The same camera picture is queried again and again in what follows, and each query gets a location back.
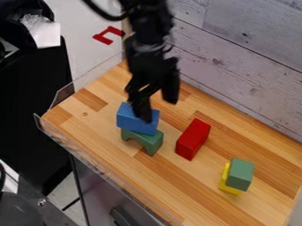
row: block stack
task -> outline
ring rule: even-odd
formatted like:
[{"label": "block stack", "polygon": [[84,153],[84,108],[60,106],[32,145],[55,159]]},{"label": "block stack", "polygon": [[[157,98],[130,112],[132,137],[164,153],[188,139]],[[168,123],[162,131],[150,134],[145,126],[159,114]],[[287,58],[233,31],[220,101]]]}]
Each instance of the block stack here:
[{"label": "block stack", "polygon": [[253,179],[253,169],[252,162],[232,158],[230,163],[227,162],[224,166],[219,188],[237,195],[246,192]]},{"label": "block stack", "polygon": [[150,124],[136,117],[132,107],[123,102],[117,112],[117,127],[121,128],[122,140],[136,139],[147,151],[154,155],[163,143],[163,132],[157,130],[160,112],[152,110],[152,122]]}]

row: stacked blocks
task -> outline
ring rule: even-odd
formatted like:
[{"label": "stacked blocks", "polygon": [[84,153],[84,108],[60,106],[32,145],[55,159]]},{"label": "stacked blocks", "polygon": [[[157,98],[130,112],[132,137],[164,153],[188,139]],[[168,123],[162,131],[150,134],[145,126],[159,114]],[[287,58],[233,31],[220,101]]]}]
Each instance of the stacked blocks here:
[{"label": "stacked blocks", "polygon": [[211,126],[195,118],[179,137],[175,152],[187,160],[192,160],[206,142]]},{"label": "stacked blocks", "polygon": [[219,188],[237,195],[246,192],[253,179],[253,169],[253,163],[232,158],[225,164]]},{"label": "stacked blocks", "polygon": [[148,124],[136,117],[132,111],[132,107],[123,102],[117,112],[117,127],[133,131],[141,132],[146,135],[154,136],[159,121],[159,111],[152,110],[152,123]]},{"label": "stacked blocks", "polygon": [[232,188],[232,187],[229,187],[225,184],[226,180],[227,180],[227,177],[228,177],[228,174],[229,174],[229,168],[230,168],[230,164],[227,162],[224,166],[224,170],[223,170],[223,176],[222,178],[220,179],[220,182],[219,182],[219,189],[223,190],[223,191],[226,191],[226,192],[230,192],[230,193],[233,193],[233,194],[236,194],[236,195],[239,195],[241,193],[241,191],[239,189],[236,189],[236,188]]},{"label": "stacked blocks", "polygon": [[153,156],[163,143],[163,133],[157,130],[159,111],[152,110],[152,123],[137,118],[132,107],[123,102],[117,112],[117,127],[122,128],[122,140],[137,140]]},{"label": "stacked blocks", "polygon": [[147,154],[153,156],[162,146],[163,133],[156,131],[155,136],[148,136],[143,133],[132,132],[122,129],[122,140],[136,139],[147,151]]},{"label": "stacked blocks", "polygon": [[246,192],[253,179],[254,164],[232,158],[226,185]]}]

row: white wall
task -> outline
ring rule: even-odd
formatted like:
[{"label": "white wall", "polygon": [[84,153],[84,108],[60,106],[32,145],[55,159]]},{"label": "white wall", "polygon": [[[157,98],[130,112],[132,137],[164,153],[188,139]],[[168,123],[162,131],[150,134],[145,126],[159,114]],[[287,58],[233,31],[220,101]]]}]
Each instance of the white wall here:
[{"label": "white wall", "polygon": [[302,141],[302,0],[169,0],[184,79]]},{"label": "white wall", "polygon": [[[93,36],[108,26],[121,29],[121,22],[102,19],[88,9],[80,0],[46,0],[55,13],[56,21],[61,23],[61,33],[68,48],[72,76],[76,79],[94,69],[122,50],[122,39],[114,34],[106,34],[114,42],[107,46]],[[118,15],[118,5],[111,0],[101,0],[102,7],[111,14]]]}]

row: dark green block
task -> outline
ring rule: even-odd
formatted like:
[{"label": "dark green block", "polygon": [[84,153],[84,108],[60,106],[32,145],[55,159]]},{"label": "dark green block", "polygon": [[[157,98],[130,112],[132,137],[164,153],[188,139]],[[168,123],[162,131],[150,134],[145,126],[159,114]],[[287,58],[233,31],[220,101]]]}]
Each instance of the dark green block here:
[{"label": "dark green block", "polygon": [[158,149],[162,146],[163,132],[156,131],[154,136],[148,136],[139,132],[132,132],[122,129],[122,140],[136,139],[147,151],[149,155],[155,155]]},{"label": "dark green block", "polygon": [[229,175],[225,184],[244,192],[247,191],[253,179],[253,168],[254,164],[252,162],[232,158]]}]

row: white wooden wall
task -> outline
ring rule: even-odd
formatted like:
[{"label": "white wooden wall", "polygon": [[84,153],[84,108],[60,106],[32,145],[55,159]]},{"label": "white wooden wall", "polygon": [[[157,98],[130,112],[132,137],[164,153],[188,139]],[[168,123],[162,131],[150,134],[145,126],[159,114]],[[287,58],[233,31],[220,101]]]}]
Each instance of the white wooden wall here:
[{"label": "white wooden wall", "polygon": [[302,141],[302,0],[170,5],[183,79]]}]

